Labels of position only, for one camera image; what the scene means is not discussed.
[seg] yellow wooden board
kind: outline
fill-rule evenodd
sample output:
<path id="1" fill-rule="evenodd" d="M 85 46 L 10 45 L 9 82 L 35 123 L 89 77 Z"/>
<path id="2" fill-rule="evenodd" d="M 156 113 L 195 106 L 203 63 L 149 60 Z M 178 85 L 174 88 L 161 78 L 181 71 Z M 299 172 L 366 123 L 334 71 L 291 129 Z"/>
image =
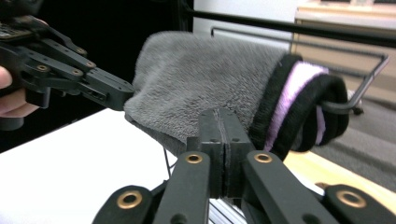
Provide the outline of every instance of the yellow wooden board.
<path id="1" fill-rule="evenodd" d="M 290 152 L 285 165 L 312 183 L 344 184 L 360 189 L 385 205 L 396 215 L 396 193 L 328 161 L 313 152 Z"/>

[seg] robotic arm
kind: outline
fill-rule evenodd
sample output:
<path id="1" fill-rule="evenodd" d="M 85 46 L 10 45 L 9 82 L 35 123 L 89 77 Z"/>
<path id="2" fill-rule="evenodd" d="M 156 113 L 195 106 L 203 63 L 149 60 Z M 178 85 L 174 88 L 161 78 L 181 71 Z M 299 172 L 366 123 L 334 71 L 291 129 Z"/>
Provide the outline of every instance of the robotic arm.
<path id="1" fill-rule="evenodd" d="M 134 94 L 132 85 L 98 68 L 69 37 L 31 16 L 42 2 L 0 1 L 0 64 L 13 78 L 0 96 L 24 87 L 28 103 L 47 108 L 54 90 L 62 95 L 81 94 L 121 111 Z M 23 119 L 1 118 L 0 130 L 15 130 L 22 124 Z"/>

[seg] gray towel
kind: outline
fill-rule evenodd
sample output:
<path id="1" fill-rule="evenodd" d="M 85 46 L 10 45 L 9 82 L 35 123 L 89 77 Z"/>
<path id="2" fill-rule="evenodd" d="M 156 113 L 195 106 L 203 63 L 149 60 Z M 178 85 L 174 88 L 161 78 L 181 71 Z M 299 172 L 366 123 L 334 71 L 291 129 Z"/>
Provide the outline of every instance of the gray towel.
<path id="1" fill-rule="evenodd" d="M 278 100 L 289 73 L 301 60 L 284 49 L 243 40 L 215 39 L 183 32 L 158 33 L 148 38 L 140 52 L 133 83 L 135 93 L 124 106 L 125 118 L 174 155 L 179 155 L 185 150 L 187 137 L 198 135 L 199 114 L 210 108 L 224 107 L 235 112 L 255 147 L 264 149 L 262 143 L 270 135 L 267 132 L 271 130 L 271 120 L 279 107 Z M 301 94 L 296 94 L 295 99 L 300 103 L 290 108 L 292 113 L 286 111 L 282 117 L 282 120 L 292 118 L 292 122 L 289 120 L 284 125 L 280 121 L 280 128 L 277 127 L 268 148 L 280 147 L 276 151 L 280 151 L 281 159 L 286 157 L 293 143 L 297 142 L 298 148 L 307 139 L 297 136 L 303 133 L 306 118 L 316 116 L 312 111 L 316 111 L 320 97 L 329 88 L 339 92 L 340 88 L 335 88 L 334 83 L 337 87 L 343 84 L 337 77 L 314 79 L 317 79 L 316 84 L 308 88 L 309 95 L 316 89 L 318 94 L 314 94 L 312 100 L 298 100 Z M 347 98 L 342 87 L 340 90 Z M 295 127 L 285 133 L 290 125 Z M 343 131 L 333 132 L 327 139 Z M 281 146 L 276 142 L 279 139 L 283 139 L 282 142 L 286 139 L 287 144 Z"/>

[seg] white tabletop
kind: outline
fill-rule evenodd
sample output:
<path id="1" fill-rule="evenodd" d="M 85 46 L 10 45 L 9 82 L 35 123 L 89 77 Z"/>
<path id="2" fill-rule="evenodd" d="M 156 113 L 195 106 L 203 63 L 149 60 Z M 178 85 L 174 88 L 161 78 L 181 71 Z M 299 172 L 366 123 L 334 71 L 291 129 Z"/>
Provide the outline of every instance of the white tabletop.
<path id="1" fill-rule="evenodd" d="M 163 147 L 105 109 L 0 154 L 0 223 L 92 223 L 115 190 L 167 178 Z"/>

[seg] gray fabric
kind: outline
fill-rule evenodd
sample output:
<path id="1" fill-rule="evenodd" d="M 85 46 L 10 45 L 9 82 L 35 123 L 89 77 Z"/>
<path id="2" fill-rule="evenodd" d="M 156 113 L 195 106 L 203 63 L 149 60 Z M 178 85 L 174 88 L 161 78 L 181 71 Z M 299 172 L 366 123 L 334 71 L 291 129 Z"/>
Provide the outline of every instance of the gray fabric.
<path id="1" fill-rule="evenodd" d="M 343 136 L 313 152 L 396 191 L 396 104 L 365 97 Z"/>
<path id="2" fill-rule="evenodd" d="M 269 76 L 287 52 L 235 39 L 181 32 L 152 35 L 136 63 L 125 118 L 174 155 L 196 136 L 198 115 L 224 107 L 248 129 Z"/>

